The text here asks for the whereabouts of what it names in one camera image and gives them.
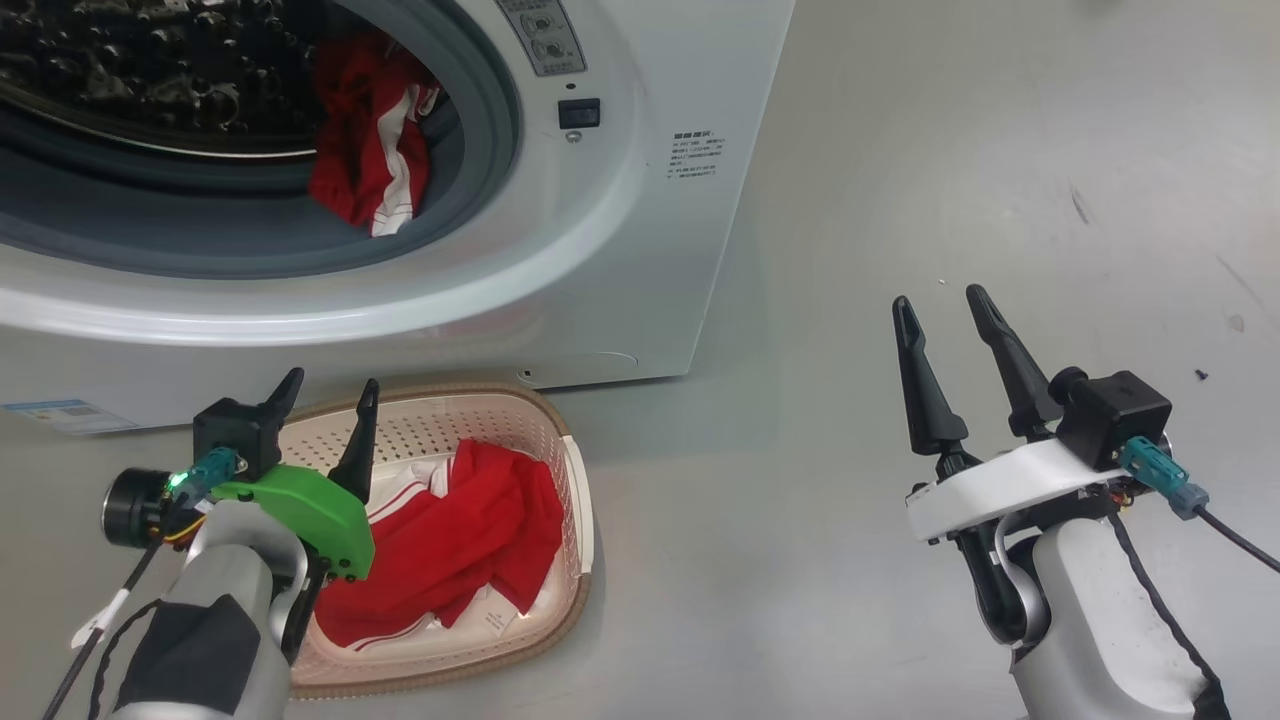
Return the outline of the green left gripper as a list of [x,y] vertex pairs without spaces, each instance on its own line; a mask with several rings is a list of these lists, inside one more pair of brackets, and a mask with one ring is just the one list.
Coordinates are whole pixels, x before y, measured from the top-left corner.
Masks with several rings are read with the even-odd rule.
[[[279,430],[291,415],[305,370],[288,370],[260,404],[260,427]],[[193,465],[169,473],[131,468],[110,486],[101,527],[109,543],[145,548],[154,542],[188,551],[211,530],[221,502],[265,511],[347,582],[369,577],[375,544],[365,503],[370,500],[378,441],[380,384],[369,379],[355,405],[356,423],[328,478],[312,468],[276,465],[256,482],[232,465]]]

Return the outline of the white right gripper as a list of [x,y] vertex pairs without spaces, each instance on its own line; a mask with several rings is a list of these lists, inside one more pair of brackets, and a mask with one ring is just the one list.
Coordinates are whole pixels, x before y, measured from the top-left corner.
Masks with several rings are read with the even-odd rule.
[[1048,439],[1050,424],[1062,418],[1061,405],[1050,396],[1048,379],[984,287],[969,284],[966,301],[975,329],[997,365],[1010,405],[1009,428],[1014,436],[1036,443],[983,464],[963,447],[966,424],[941,389],[909,299],[896,297],[895,347],[910,447],[916,455],[936,456],[934,473],[946,479],[928,483],[905,500],[916,541],[943,538],[1111,479],[1110,470],[1097,471],[1059,439]]

